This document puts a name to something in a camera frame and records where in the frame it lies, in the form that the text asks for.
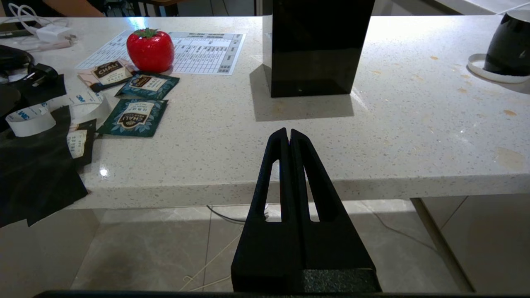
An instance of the dark green tea packet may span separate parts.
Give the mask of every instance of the dark green tea packet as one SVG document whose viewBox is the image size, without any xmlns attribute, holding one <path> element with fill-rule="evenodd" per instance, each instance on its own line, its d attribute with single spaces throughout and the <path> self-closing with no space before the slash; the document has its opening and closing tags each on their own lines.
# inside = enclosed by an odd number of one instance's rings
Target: dark green tea packet
<svg viewBox="0 0 530 298">
<path fill-rule="evenodd" d="M 137 98 L 162 100 L 177 85 L 180 78 L 167 75 L 139 72 L 129 79 L 116 93 Z"/>
<path fill-rule="evenodd" d="M 121 99 L 98 133 L 152 137 L 166 107 L 166 100 Z"/>
</svg>

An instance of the black cable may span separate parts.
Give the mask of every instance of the black cable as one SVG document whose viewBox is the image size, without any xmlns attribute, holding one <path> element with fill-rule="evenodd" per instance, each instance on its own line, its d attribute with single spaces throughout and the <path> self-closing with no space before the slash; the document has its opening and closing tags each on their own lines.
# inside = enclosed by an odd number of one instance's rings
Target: black cable
<svg viewBox="0 0 530 298">
<path fill-rule="evenodd" d="M 214 6 L 212 5 L 211 0 L 210 0 L 210 8 L 211 8 L 211 15 L 215 16 L 214 15 Z"/>
<path fill-rule="evenodd" d="M 228 220 L 228 221 L 233 221 L 233 222 L 236 222 L 236 223 L 245 223 L 246 221 L 242 221 L 242 220 L 236 220 L 234 218 L 230 218 L 228 216 L 225 216 L 217 211 L 214 211 L 213 208 L 211 208 L 210 206 L 206 205 L 206 208 L 210 209 L 210 211 L 212 211 L 213 213 L 217 214 L 218 216 L 220 216 L 221 218 L 224 218 L 225 220 Z"/>
<path fill-rule="evenodd" d="M 227 16 L 230 16 L 230 14 L 228 13 L 228 9 L 226 8 L 225 0 L 223 0 L 223 5 L 225 6 L 226 15 L 227 15 Z"/>
</svg>

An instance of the black cloth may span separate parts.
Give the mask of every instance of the black cloth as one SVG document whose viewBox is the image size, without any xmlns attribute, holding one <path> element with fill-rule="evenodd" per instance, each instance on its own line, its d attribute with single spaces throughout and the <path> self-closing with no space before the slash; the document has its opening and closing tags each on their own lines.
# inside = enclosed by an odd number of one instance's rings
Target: black cloth
<svg viewBox="0 0 530 298">
<path fill-rule="evenodd" d="M 99 11 L 104 12 L 105 11 L 105 0 L 88 0 L 92 6 L 97 8 Z M 18 6 L 20 5 L 28 5 L 30 6 L 38 16 L 43 17 L 54 17 L 54 16 L 64 16 L 60 13 L 58 13 L 56 10 L 51 8 L 50 6 L 46 5 L 44 1 L 42 0 L 2 0 L 2 3 L 4 4 L 4 10 L 7 16 L 14 16 L 11 11 L 9 10 L 8 3 L 13 3 Z"/>
<path fill-rule="evenodd" d="M 88 194 L 66 141 L 70 109 L 51 115 L 49 130 L 0 140 L 0 227 L 25 218 L 32 225 Z"/>
</svg>

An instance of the tiled floor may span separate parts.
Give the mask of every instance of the tiled floor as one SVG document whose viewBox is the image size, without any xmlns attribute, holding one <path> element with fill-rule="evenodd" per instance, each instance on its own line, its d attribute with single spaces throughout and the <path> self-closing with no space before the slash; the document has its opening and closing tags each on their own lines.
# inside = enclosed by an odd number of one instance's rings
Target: tiled floor
<svg viewBox="0 0 530 298">
<path fill-rule="evenodd" d="M 346 201 L 344 206 L 383 291 L 458 292 L 410 201 Z M 214 210 L 244 219 L 248 206 Z M 277 221 L 279 205 L 266 212 L 268 220 Z M 230 265 L 241 229 L 205 207 L 107 211 L 72 289 L 232 291 Z"/>
</svg>

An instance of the white tape strip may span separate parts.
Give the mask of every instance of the white tape strip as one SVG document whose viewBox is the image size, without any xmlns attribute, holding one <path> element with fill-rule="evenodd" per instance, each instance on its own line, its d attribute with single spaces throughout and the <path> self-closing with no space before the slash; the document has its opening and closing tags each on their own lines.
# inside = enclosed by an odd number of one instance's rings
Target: white tape strip
<svg viewBox="0 0 530 298">
<path fill-rule="evenodd" d="M 96 119 L 96 127 L 103 124 L 111 111 L 105 95 L 85 93 L 50 99 L 47 102 L 13 112 L 7 115 L 5 120 L 11 126 L 15 136 L 32 136 L 52 128 L 55 120 L 50 113 L 64 106 L 70 106 L 72 123 L 79 124 Z"/>
<path fill-rule="evenodd" d="M 530 76 L 512 76 L 490 73 L 484 70 L 485 60 L 486 54 L 473 54 L 467 60 L 467 66 L 476 75 L 499 83 L 520 84 L 530 79 Z"/>
</svg>

